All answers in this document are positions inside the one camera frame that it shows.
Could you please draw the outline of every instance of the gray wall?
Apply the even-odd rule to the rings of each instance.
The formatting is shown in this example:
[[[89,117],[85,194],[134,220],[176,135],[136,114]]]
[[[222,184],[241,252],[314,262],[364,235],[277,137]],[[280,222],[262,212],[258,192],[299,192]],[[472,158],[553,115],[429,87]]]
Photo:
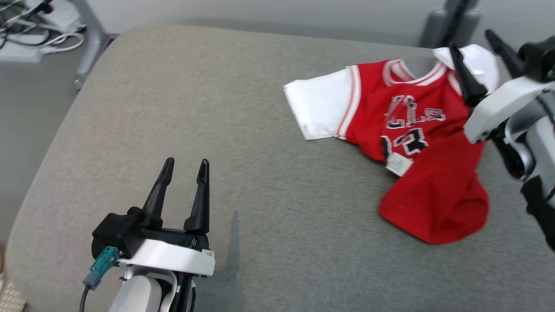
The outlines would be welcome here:
[[[492,28],[507,43],[518,49],[528,41],[542,41],[555,35],[554,0],[480,0],[482,13],[472,43],[487,47],[484,31]]]
[[[109,33],[197,24],[415,46],[444,0],[87,0]]]

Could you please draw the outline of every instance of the gray fabric surface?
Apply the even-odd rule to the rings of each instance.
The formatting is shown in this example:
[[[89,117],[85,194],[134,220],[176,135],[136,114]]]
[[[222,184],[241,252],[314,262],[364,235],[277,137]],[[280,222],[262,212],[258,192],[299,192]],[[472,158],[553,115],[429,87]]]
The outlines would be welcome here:
[[[182,26],[124,34],[26,197],[8,247],[13,281],[33,310],[76,311],[92,230],[142,205],[172,156],[166,227],[183,226],[200,160],[211,163],[216,271],[197,280],[198,311],[553,310],[555,256],[491,144],[479,168],[485,228],[434,246],[378,215],[395,182],[383,165],[340,140],[303,140],[282,85],[388,58],[416,74],[433,64],[429,50],[381,44]],[[87,312],[107,310],[119,273]]]

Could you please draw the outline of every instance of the basketball jersey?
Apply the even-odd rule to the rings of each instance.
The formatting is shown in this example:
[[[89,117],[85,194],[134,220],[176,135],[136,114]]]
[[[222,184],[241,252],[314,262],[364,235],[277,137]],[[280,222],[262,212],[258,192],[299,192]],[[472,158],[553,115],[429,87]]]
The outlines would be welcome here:
[[[461,49],[465,63],[489,92],[499,73],[493,54]],[[468,108],[446,48],[416,78],[402,60],[358,64],[284,87],[306,140],[335,137],[357,144],[368,157],[410,162],[385,195],[380,214],[431,244],[449,243],[479,230],[488,199],[475,173],[483,144],[463,133]]]

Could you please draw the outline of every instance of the red stripe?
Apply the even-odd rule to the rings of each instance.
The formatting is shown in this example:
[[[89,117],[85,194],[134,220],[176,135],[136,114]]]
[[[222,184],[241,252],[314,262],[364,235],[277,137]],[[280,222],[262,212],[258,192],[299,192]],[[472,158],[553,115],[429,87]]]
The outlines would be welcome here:
[[[347,106],[347,110],[345,111],[343,120],[341,120],[341,123],[339,124],[339,128],[337,129],[338,132],[340,132],[341,128],[343,127],[343,123],[345,122],[345,119],[347,118],[347,115],[351,110],[353,97],[355,96],[355,74],[353,73],[352,67],[349,67],[349,74],[351,76],[351,97],[349,98],[349,106]],[[344,137],[345,139],[347,138],[347,130],[345,130]]]

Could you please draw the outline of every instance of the teal connector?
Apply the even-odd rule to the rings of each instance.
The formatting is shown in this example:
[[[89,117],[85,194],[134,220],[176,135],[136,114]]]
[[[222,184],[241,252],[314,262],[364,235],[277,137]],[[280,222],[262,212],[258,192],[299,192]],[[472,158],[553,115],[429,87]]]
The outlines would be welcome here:
[[[85,286],[95,290],[100,284],[102,277],[111,269],[119,259],[119,252],[115,247],[106,247],[97,260],[90,267],[90,274],[83,280]]]

